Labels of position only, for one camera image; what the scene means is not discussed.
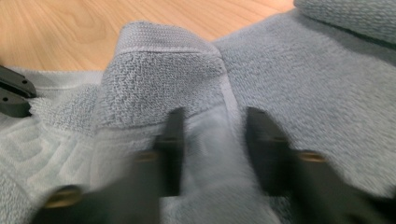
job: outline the folded towel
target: folded towel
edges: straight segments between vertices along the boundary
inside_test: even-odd
[[[294,0],[305,15],[396,44],[394,0]]]
[[[182,195],[162,200],[163,223],[290,221],[287,201],[263,194],[248,164],[245,106],[269,111],[294,148],[323,152],[348,183],[387,195],[396,184],[395,55],[293,10],[214,43],[133,22],[104,73],[14,68],[38,97],[30,118],[0,115],[0,222],[23,222],[56,186],[98,189],[117,178],[180,106]]]

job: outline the wooden floor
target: wooden floor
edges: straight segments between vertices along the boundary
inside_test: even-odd
[[[291,8],[292,0],[0,0],[0,64],[103,70],[128,21],[174,24],[213,40]]]

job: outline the black clamp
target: black clamp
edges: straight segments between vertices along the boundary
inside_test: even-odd
[[[170,113],[151,149],[134,154],[127,175],[84,193],[64,186],[51,193],[31,224],[158,224],[160,198],[180,194],[184,157],[184,110]]]
[[[325,156],[292,150],[264,111],[247,110],[247,152],[263,191],[289,196],[298,224],[396,223],[396,195],[381,198],[346,184]]]
[[[35,98],[35,86],[23,75],[0,65],[0,112],[13,118],[31,116],[24,98]]]

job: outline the gray towel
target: gray towel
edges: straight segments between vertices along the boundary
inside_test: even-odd
[[[58,185],[98,189],[117,178],[179,106],[188,110],[182,195],[162,200],[163,223],[289,221],[285,201],[262,194],[248,164],[248,105],[269,111],[294,148],[325,153],[348,183],[387,195],[396,184],[395,56],[389,44],[294,10],[213,44],[131,23],[103,74],[16,69],[38,98],[30,118],[0,115],[0,195],[9,195],[0,222],[22,222]]]
[[[395,0],[295,0],[305,15],[396,44]]]

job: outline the brass screw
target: brass screw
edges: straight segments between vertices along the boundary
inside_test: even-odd
[[[144,161],[155,161],[157,159],[158,159],[158,154],[156,152],[142,152],[139,153],[134,160],[137,162],[144,162]]]
[[[303,161],[325,162],[326,160],[316,152],[302,152],[299,157]]]
[[[52,194],[47,202],[45,208],[59,208],[71,206],[78,203],[82,199],[82,193],[80,189],[61,189]]]

